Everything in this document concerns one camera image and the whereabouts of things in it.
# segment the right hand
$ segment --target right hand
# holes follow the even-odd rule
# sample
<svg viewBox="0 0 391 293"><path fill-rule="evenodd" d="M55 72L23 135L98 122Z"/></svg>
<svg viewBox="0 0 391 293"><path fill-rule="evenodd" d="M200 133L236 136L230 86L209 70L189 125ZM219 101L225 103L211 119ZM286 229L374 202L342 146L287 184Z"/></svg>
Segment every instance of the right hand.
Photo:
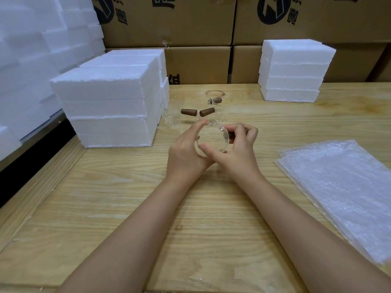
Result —
<svg viewBox="0 0 391 293"><path fill-rule="evenodd" d="M221 165L238 184L259 177L261 172L253 149L258 129L242 123L224 125L224 127L228 132L235 132L231 151L222 153L208 144L200 144L198 147L207 157Z"/></svg>

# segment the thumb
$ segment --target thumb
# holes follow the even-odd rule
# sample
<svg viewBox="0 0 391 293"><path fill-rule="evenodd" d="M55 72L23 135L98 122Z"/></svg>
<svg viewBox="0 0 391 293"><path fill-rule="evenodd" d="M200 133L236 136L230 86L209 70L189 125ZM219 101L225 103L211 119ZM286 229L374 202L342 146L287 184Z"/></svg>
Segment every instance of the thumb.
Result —
<svg viewBox="0 0 391 293"><path fill-rule="evenodd" d="M215 148L208 144L202 143L198 145L198 148L200 148L208 158L212 159L217 163L220 163L222 161L222 158L224 157L223 153L217 151Z"/></svg>

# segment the bubble wrap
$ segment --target bubble wrap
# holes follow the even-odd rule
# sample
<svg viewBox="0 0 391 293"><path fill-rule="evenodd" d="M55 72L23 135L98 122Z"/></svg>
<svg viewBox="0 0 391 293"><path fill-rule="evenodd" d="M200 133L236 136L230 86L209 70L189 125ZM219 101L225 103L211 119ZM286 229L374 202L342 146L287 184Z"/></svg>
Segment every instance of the bubble wrap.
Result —
<svg viewBox="0 0 391 293"><path fill-rule="evenodd" d="M276 164L367 259L391 259L391 171L355 140L280 152Z"/></svg>

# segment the wooden table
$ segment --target wooden table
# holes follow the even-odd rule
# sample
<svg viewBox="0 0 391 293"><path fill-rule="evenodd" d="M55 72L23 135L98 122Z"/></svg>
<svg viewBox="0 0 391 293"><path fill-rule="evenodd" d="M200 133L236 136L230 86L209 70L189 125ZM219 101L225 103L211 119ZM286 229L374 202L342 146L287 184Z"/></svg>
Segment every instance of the wooden table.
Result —
<svg viewBox="0 0 391 293"><path fill-rule="evenodd" d="M183 107L195 95L232 98L232 122L259 128L261 171L335 233L276 166L277 152L355 139L391 168L391 83L326 83L316 103L265 102L257 84L178 85L170 93ZM53 292L47 287L59 286L163 179L168 148L192 121L186 117L176 127L161 123L149 148L86 150L73 138L0 210L0 292ZM383 269L391 274L391 265ZM261 215L217 165L180 205L145 289L305 291Z"/></svg>

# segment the stack of styrofoam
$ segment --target stack of styrofoam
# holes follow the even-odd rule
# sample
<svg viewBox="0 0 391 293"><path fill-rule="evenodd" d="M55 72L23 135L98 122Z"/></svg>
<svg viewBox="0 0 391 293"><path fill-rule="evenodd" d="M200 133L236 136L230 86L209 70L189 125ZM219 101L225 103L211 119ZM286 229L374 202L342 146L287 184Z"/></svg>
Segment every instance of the stack of styrofoam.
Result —
<svg viewBox="0 0 391 293"><path fill-rule="evenodd" d="M111 51L51 80L85 147L151 146L168 106L163 49Z"/></svg>
<svg viewBox="0 0 391 293"><path fill-rule="evenodd" d="M1 0L0 125L21 140L48 121L49 80L102 55L102 38L91 0Z"/></svg>
<svg viewBox="0 0 391 293"><path fill-rule="evenodd" d="M265 100L314 102L334 54L310 39L265 40L258 79Z"/></svg>

